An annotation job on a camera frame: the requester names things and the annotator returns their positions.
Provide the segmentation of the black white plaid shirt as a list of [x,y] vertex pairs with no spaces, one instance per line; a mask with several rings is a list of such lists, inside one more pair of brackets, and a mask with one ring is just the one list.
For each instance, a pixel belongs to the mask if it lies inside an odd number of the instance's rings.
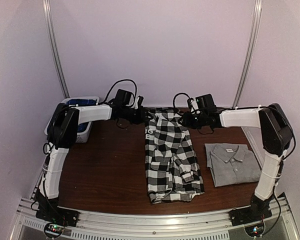
[[145,177],[152,204],[190,202],[204,194],[189,130],[176,109],[150,108],[145,122]]

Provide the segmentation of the grey shirt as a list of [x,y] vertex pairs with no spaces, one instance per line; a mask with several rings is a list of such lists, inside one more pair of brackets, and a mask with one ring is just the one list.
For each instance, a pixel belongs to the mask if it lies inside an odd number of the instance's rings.
[[206,143],[204,146],[206,165],[216,188],[259,181],[260,166],[246,144]]

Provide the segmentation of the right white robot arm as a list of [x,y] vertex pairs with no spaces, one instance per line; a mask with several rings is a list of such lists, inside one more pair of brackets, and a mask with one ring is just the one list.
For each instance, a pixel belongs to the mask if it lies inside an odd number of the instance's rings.
[[215,128],[247,127],[258,128],[264,149],[264,161],[260,179],[246,210],[249,220],[258,220],[268,209],[275,196],[275,188],[281,178],[284,162],[294,148],[290,143],[296,140],[294,131],[278,103],[269,106],[204,107],[182,114],[178,123],[191,129],[209,126]]

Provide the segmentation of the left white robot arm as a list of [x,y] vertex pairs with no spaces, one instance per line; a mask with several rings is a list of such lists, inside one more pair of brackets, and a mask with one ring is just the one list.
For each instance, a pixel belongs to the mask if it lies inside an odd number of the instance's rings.
[[76,106],[59,103],[48,125],[46,159],[43,174],[35,194],[38,211],[51,222],[62,218],[62,211],[53,204],[59,197],[59,184],[63,165],[70,148],[77,139],[78,125],[107,120],[127,120],[130,124],[142,124],[151,119],[149,111],[140,103],[137,106],[100,104]]

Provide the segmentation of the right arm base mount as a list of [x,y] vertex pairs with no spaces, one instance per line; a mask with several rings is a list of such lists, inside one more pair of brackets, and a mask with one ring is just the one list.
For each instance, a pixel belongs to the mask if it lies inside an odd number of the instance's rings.
[[254,222],[260,222],[272,216],[269,208],[259,211],[253,211],[251,206],[243,208],[233,208],[228,212],[232,226],[246,225]]

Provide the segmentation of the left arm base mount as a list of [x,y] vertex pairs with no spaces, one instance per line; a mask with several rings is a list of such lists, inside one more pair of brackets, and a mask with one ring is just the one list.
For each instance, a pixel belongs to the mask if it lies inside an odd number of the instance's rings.
[[58,207],[57,212],[58,213],[54,210],[49,210],[48,213],[46,213],[43,209],[39,209],[36,212],[35,217],[64,227],[77,226],[79,218],[78,211]]

